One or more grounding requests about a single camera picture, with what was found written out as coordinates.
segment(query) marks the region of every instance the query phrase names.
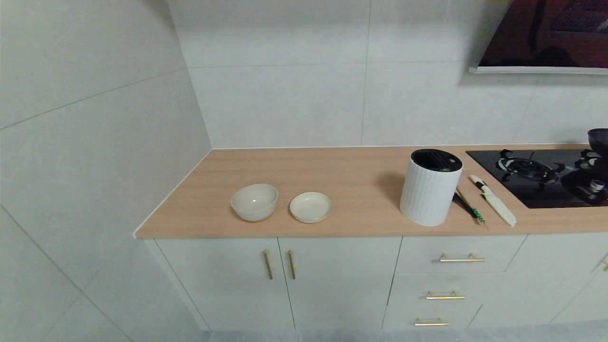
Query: black pot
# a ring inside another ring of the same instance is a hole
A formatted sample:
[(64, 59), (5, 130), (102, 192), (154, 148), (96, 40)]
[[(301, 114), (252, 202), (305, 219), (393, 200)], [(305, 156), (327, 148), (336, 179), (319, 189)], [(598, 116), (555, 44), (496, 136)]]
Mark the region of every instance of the black pot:
[(608, 158), (608, 128), (594, 128), (587, 132), (591, 149), (604, 158)]

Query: knife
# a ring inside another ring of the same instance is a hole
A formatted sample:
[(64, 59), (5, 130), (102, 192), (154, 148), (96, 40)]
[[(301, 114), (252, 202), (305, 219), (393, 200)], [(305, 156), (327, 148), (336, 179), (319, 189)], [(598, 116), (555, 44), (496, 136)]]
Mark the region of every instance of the knife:
[(507, 208), (505, 204), (502, 203), (498, 197), (496, 197), (496, 195), (494, 195), (488, 185), (482, 181), (481, 178), (475, 175), (471, 175), (471, 180), (473, 183), (475, 183), (475, 186), (481, 189), (483, 198), (486, 200), (486, 202), (488, 202), (492, 209), (496, 211), (496, 214), (498, 214), (498, 216), (500, 216), (500, 218), (502, 218), (507, 225), (515, 227), (515, 224), (517, 223), (515, 215), (513, 215), (509, 208)]

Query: gold handle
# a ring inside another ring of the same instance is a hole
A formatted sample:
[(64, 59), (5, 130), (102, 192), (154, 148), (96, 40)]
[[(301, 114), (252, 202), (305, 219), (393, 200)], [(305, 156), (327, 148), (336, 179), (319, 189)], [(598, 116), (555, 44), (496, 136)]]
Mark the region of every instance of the gold handle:
[(272, 277), (272, 267), (270, 267), (270, 260), (268, 260), (268, 253), (270, 253), (270, 250), (268, 248), (266, 248), (262, 253), (264, 254), (264, 259), (266, 259), (266, 267), (268, 268), (268, 276), (270, 276), (270, 280), (273, 280), (274, 277)]
[(439, 258), (440, 262), (470, 262), (470, 261), (480, 261), (484, 262), (486, 258), (484, 257), (476, 257), (475, 254), (471, 253), (465, 259), (448, 259), (446, 253), (443, 253)]
[(289, 255), (289, 264), (291, 265), (291, 274), (295, 280), (295, 266), (294, 266), (294, 250), (287, 251), (287, 255)]
[(441, 317), (437, 319), (437, 322), (422, 322), (420, 318), (418, 318), (416, 321), (417, 323), (415, 323), (414, 326), (417, 327), (444, 327), (450, 325), (449, 323), (444, 322)]
[(431, 291), (426, 293), (426, 299), (464, 299), (464, 296), (461, 296), (456, 291), (452, 291), (451, 296), (434, 296)]

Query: floor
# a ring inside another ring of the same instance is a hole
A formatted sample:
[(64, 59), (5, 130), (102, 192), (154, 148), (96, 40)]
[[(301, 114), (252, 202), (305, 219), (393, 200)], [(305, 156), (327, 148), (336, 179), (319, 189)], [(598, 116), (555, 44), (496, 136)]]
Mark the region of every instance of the floor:
[(207, 332), (202, 342), (608, 342), (608, 321), (493, 329)]

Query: white dish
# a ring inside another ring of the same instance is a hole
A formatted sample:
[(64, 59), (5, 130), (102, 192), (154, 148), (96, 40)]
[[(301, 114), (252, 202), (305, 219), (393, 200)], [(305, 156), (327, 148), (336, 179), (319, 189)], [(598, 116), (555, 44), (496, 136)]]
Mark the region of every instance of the white dish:
[(289, 210), (300, 222), (317, 223), (330, 214), (331, 199), (320, 192), (305, 192), (291, 200)]
[(245, 221), (262, 221), (277, 207), (278, 190), (270, 184), (253, 184), (237, 191), (230, 200), (232, 209)]

